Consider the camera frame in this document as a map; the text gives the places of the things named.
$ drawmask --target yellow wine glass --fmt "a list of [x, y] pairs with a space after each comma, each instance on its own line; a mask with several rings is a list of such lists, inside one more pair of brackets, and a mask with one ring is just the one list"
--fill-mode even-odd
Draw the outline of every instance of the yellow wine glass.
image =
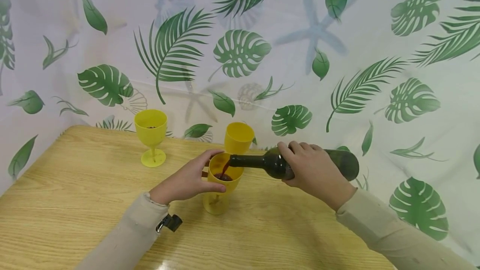
[[167, 156], [156, 147], [167, 133], [167, 115], [159, 110], [144, 110], [135, 115], [135, 127], [140, 141], [150, 147], [142, 154], [142, 164], [150, 168], [163, 164]]

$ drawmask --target dark green bottle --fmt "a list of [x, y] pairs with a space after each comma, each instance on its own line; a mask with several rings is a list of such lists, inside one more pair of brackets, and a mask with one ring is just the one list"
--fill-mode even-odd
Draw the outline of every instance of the dark green bottle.
[[[357, 157], [344, 150], [325, 149], [332, 161], [338, 167], [344, 178], [352, 181], [359, 174]], [[293, 179], [295, 177], [290, 165], [281, 156], [278, 147], [273, 147], [263, 155], [237, 155], [230, 156], [231, 167], [261, 168], [267, 174], [277, 179]]]

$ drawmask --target sleeve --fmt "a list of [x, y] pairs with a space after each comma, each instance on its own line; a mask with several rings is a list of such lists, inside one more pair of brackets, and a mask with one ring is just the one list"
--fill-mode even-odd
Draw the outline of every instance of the sleeve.
[[155, 203], [148, 192], [143, 193], [130, 205], [117, 226], [76, 269], [133, 269], [158, 238], [157, 225], [167, 214], [168, 206]]
[[399, 219], [387, 204], [357, 190], [337, 212], [337, 220], [398, 270], [476, 270], [453, 251]]

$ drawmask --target red wine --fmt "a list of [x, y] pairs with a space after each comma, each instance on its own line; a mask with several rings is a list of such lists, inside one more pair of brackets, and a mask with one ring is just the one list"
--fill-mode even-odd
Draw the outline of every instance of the red wine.
[[225, 164], [225, 166], [223, 166], [222, 173], [217, 173], [214, 176], [216, 178], [218, 178], [219, 180], [223, 180], [223, 181], [226, 181], [226, 182], [233, 181], [233, 179], [230, 176], [225, 174], [225, 171], [227, 171], [228, 167], [230, 167], [230, 161], [229, 160], [227, 160], [227, 163]]

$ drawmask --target wooden table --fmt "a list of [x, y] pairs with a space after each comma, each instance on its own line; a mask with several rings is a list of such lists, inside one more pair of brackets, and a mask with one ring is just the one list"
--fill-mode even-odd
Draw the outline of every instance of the wooden table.
[[[68, 129], [0, 197], [0, 269], [72, 269], [143, 191], [221, 145], [167, 138], [167, 161], [146, 168], [134, 133]], [[230, 210], [208, 214], [201, 195], [171, 204], [183, 219], [163, 230], [136, 269], [391, 270], [337, 223], [321, 201], [246, 169]]]

